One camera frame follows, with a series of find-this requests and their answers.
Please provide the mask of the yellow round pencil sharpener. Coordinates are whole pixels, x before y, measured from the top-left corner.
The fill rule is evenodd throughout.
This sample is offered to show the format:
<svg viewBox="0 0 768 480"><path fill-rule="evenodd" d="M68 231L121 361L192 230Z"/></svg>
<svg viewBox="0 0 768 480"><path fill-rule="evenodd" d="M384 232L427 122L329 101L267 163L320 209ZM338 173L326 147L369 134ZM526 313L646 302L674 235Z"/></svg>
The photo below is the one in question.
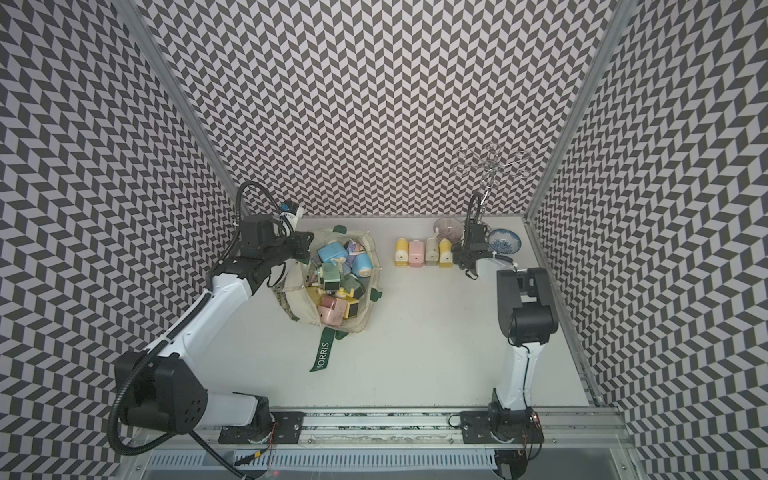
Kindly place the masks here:
<svg viewBox="0 0 768 480"><path fill-rule="evenodd" d="M451 268L454 265L453 260L453 243L447 239L442 238L438 244L438 266L440 268Z"/></svg>

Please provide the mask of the white cartoon pencil sharpener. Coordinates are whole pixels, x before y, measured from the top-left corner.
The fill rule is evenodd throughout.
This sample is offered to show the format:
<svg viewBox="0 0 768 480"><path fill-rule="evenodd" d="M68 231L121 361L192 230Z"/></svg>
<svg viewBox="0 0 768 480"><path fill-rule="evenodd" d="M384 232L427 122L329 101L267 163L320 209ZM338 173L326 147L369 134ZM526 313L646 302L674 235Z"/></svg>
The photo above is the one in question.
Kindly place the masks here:
<svg viewBox="0 0 768 480"><path fill-rule="evenodd" d="M424 265L437 266L440 259L440 240L438 239L437 234L434 233L431 237L427 238L424 244Z"/></svg>

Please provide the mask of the cream canvas tote bag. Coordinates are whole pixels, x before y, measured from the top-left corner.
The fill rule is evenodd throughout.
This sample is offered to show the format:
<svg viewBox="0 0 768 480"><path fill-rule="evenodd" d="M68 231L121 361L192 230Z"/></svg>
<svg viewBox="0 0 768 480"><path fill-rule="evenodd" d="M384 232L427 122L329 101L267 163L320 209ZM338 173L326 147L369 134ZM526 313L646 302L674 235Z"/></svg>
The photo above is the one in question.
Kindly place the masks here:
<svg viewBox="0 0 768 480"><path fill-rule="evenodd" d="M309 257L291 261L272 288L288 318L322 329L313 372L326 369L334 342L362 332L381 298L381 262L368 231L342 225L312 232Z"/></svg>

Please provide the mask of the pink rounded pencil sharpener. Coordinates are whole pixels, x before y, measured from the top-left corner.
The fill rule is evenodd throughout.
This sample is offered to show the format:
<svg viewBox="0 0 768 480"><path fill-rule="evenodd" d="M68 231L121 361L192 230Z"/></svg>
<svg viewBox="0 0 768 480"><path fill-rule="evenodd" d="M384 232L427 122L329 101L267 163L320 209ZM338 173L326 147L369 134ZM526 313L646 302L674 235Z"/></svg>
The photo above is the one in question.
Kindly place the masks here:
<svg viewBox="0 0 768 480"><path fill-rule="evenodd" d="M420 268L425 264L425 243L422 240L411 240L408 243L408 266Z"/></svg>

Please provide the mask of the yellow block pencil sharpener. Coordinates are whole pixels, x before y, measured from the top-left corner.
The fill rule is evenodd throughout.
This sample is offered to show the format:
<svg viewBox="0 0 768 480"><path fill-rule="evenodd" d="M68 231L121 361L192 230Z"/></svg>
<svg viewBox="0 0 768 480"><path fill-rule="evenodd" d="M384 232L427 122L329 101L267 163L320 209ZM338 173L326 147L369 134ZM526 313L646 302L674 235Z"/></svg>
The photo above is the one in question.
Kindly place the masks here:
<svg viewBox="0 0 768 480"><path fill-rule="evenodd" d="M396 242L395 265L410 266L410 242L406 238L400 238Z"/></svg>

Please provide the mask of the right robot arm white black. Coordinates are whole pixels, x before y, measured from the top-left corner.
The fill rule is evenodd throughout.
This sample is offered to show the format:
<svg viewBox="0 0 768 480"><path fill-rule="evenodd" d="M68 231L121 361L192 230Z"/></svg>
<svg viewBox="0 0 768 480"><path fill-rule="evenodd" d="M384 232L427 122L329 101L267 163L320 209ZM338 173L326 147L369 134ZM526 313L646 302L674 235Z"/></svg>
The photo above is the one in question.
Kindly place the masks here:
<svg viewBox="0 0 768 480"><path fill-rule="evenodd" d="M467 219L463 240L453 248L454 262L473 280L481 277L481 263L493 270L505 352L487 412L476 420L462 413L462 428L470 442L541 445L544 435L531 387L539 357L559 328L550 278L541 267L517 268L511 257L492 250L487 236L485 225Z"/></svg>

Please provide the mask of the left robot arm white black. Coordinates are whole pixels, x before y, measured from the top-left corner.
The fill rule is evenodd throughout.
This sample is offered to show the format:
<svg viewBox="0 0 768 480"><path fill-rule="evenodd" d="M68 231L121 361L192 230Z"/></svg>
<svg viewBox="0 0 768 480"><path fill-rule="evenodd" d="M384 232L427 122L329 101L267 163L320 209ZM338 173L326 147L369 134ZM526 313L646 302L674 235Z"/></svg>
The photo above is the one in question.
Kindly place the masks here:
<svg viewBox="0 0 768 480"><path fill-rule="evenodd" d="M270 278L274 267L306 260L314 238L297 230L297 213L256 214L240 220L232 243L209 270L202 295L144 350L114 364L116 398L106 434L127 456L152 450L196 428L234 428L259 442L274 421L258 395L212 392L197 376L200 357L238 309Z"/></svg>

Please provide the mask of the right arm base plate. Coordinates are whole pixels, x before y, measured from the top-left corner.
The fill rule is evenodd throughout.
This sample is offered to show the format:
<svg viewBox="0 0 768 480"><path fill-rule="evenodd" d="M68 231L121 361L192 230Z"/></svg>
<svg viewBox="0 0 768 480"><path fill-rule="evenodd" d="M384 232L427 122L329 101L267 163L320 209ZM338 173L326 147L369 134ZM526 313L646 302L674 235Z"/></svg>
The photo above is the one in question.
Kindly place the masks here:
<svg viewBox="0 0 768 480"><path fill-rule="evenodd" d="M460 430L465 444L543 444L544 434L532 410L462 411Z"/></svg>

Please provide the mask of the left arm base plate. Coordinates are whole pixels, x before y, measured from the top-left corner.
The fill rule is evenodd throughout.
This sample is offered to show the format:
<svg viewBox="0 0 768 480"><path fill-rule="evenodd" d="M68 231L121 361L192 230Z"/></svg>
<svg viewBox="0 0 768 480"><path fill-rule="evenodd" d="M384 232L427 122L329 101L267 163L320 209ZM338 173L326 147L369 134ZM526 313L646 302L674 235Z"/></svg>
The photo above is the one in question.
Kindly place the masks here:
<svg viewBox="0 0 768 480"><path fill-rule="evenodd" d="M305 413L278 411L258 415L247 426L223 427L218 437L222 445L267 446L294 445L299 443Z"/></svg>

